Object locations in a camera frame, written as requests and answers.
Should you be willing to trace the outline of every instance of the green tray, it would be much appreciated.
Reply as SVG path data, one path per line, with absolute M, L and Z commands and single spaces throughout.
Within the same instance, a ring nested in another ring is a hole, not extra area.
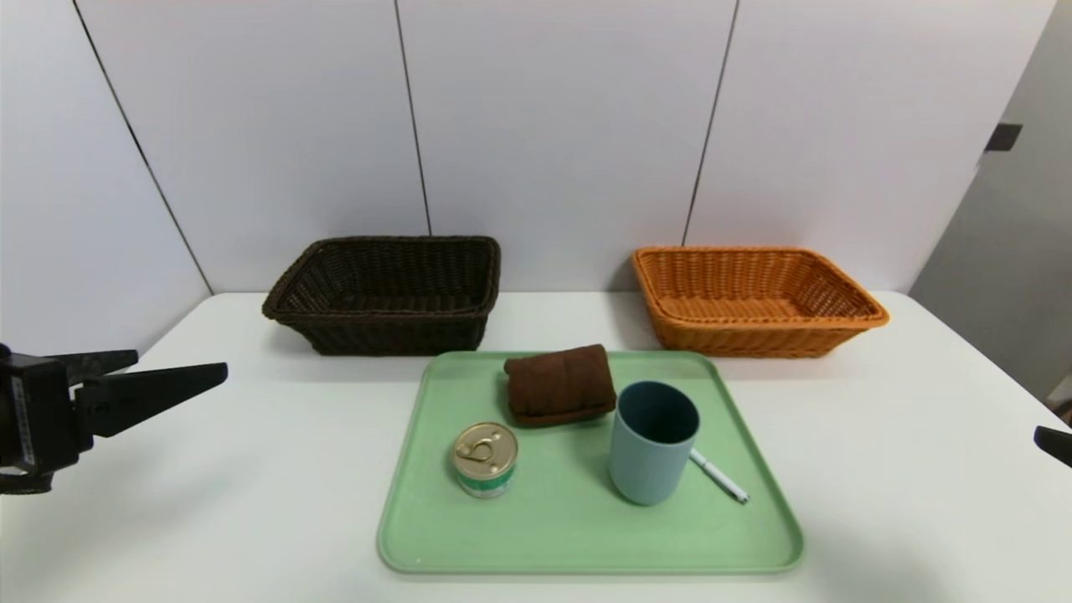
M 696 447 L 750 496 L 740 504 L 699 467 L 655 506 L 625 500 L 610 481 L 611 416 L 556 427 L 510 423 L 506 358 L 451 352 L 425 371 L 379 525 L 379 554 L 400 572 L 471 574 L 774 573 L 801 559 L 804 536 L 718 372 L 691 352 L 612 352 L 621 391 L 669 383 L 700 410 Z M 518 437 L 510 489 L 481 500 L 455 480 L 450 448 L 483 421 Z

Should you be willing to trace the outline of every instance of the orange wicker basket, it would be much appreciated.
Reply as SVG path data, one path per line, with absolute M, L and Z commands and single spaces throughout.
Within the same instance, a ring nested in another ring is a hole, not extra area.
M 789 247 L 632 254 L 659 342 L 709 356 L 804 358 L 882 326 L 885 309 L 830 260 Z

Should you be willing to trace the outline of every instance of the ring pull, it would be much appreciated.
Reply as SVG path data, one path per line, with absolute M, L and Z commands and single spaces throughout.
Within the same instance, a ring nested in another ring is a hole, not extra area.
M 455 448 L 455 454 L 462 458 L 467 458 L 477 462 L 488 462 L 491 460 L 491 457 L 495 456 L 495 451 L 491 447 L 491 443 L 495 439 L 493 438 L 481 438 L 475 442 L 459 444 L 458 447 Z M 481 446 L 487 451 L 487 456 L 477 454 L 477 451 L 480 450 Z

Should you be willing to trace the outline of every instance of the basket rim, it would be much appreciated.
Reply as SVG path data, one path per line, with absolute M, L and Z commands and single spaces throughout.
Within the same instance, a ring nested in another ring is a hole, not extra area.
M 735 317 L 711 317 L 711 318 L 690 318 L 681 317 L 668 311 L 662 307 L 661 299 L 655 294 L 654 286 L 651 283 L 651 277 L 647 270 L 644 268 L 641 259 L 646 255 L 657 255 L 657 254 L 695 254 L 695 253 L 796 253 L 801 255 L 807 255 L 831 271 L 835 277 L 843 280 L 846 284 L 851 286 L 857 291 L 863 298 L 872 306 L 875 310 L 869 314 L 857 315 L 857 317 L 793 317 L 793 318 L 735 318 Z M 763 247 L 763 246 L 724 246 L 724 247 L 682 247 L 682 246 L 656 246 L 656 247 L 643 247 L 637 249 L 632 252 L 632 266 L 637 273 L 638 279 L 640 281 L 641 291 L 643 291 L 644 299 L 647 302 L 647 308 L 653 314 L 653 319 L 660 320 L 670 324 L 684 327 L 712 327 L 712 328 L 724 328 L 731 327 L 733 329 L 740 330 L 760 330 L 760 329 L 814 329 L 814 330 L 866 330 L 868 328 L 874 328 L 882 326 L 890 322 L 890 313 L 879 304 L 863 286 L 860 285 L 852 277 L 845 274 L 844 270 L 837 267 L 836 264 L 831 262 L 828 258 L 803 247 Z
M 391 242 L 399 245 L 429 245 L 429 244 L 442 244 L 442 242 L 479 242 L 483 244 L 490 251 L 489 267 L 488 267 L 488 286 L 485 288 L 483 298 L 477 304 L 474 304 L 467 308 L 461 308 L 457 310 L 331 310 L 331 311 L 297 311 L 297 310 L 283 310 L 280 309 L 280 302 L 289 293 L 291 288 L 298 281 L 298 279 L 304 275 L 306 269 L 309 266 L 309 261 L 321 249 L 329 245 L 339 245 L 347 242 Z M 301 252 L 294 263 L 283 273 L 283 276 L 276 281 L 268 295 L 265 297 L 264 305 L 260 307 L 260 312 L 265 318 L 280 323 L 292 323 L 292 324 L 309 324 L 313 322 L 331 323 L 336 321 L 346 321 L 346 322 L 381 322 L 390 319 L 405 319 L 406 321 L 414 320 L 427 320 L 427 321 L 438 321 L 438 320 L 472 320 L 472 319 L 482 319 L 487 318 L 491 310 L 495 307 L 495 300 L 498 297 L 498 271 L 500 271 L 500 260 L 501 250 L 498 241 L 494 238 L 483 235 L 473 235 L 473 236 L 432 236 L 432 235 L 417 235 L 417 236 L 348 236 L 348 237 L 334 237 L 321 239 Z

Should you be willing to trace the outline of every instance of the blue cup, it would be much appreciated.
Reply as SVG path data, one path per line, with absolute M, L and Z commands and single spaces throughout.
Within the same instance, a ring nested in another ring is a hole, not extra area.
M 629 385 L 617 397 L 610 440 L 610 477 L 625 498 L 657 504 L 678 489 L 700 413 L 693 400 L 656 381 Z

